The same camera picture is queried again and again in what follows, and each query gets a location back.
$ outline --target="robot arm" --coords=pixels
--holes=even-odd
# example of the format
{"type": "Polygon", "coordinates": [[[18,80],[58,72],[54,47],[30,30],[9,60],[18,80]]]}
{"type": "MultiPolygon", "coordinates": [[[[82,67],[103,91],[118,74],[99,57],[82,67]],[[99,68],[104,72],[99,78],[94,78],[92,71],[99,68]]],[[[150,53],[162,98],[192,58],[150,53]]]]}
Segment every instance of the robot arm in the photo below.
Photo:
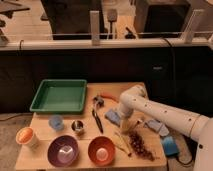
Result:
{"type": "Polygon", "coordinates": [[[144,88],[140,85],[124,91],[120,96],[117,108],[121,119],[131,117],[134,110],[144,112],[198,142],[194,170],[213,170],[213,164],[211,164],[213,156],[213,138],[211,136],[213,119],[148,100],[145,98],[144,88]]]}

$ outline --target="green tray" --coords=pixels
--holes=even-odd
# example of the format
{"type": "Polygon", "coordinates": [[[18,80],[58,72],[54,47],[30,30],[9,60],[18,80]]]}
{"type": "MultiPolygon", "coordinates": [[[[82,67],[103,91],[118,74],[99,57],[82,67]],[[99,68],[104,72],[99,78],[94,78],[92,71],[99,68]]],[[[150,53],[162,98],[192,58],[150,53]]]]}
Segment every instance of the green tray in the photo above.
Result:
{"type": "Polygon", "coordinates": [[[30,106],[38,114],[81,114],[86,80],[43,80],[30,106]]]}

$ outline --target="orange cup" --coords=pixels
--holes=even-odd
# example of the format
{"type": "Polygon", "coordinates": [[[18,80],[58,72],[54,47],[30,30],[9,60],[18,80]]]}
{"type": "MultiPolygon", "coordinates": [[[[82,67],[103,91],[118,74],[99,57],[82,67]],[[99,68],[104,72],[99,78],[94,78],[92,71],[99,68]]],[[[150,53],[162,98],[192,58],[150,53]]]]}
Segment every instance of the orange cup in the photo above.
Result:
{"type": "Polygon", "coordinates": [[[38,138],[32,128],[24,127],[16,134],[16,142],[29,148],[35,148],[38,145],[38,138]]]}

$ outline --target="small cup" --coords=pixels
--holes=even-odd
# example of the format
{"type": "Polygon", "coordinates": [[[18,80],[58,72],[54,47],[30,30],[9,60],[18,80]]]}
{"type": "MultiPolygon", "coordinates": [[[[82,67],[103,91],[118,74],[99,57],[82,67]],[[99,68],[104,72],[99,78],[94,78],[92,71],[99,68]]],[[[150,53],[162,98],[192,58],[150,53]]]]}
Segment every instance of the small cup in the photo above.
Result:
{"type": "Polygon", "coordinates": [[[83,122],[76,120],[72,123],[72,130],[77,134],[81,135],[84,133],[84,124],[83,122]]]}
{"type": "Polygon", "coordinates": [[[36,148],[39,140],[32,128],[24,127],[16,134],[16,142],[29,148],[36,148]]]}
{"type": "Polygon", "coordinates": [[[49,125],[55,130],[60,131],[64,129],[63,118],[60,115],[53,115],[49,119],[49,125]]]}

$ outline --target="grapes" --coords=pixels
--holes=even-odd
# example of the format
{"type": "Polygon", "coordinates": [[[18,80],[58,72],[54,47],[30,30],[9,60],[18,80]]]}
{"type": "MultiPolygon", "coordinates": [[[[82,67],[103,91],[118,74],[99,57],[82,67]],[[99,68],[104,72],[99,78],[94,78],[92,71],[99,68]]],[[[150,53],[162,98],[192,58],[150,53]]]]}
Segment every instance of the grapes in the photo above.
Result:
{"type": "Polygon", "coordinates": [[[130,145],[133,148],[135,154],[139,157],[154,160],[153,154],[145,148],[144,141],[142,137],[137,133],[137,131],[132,131],[129,133],[130,145]]]}

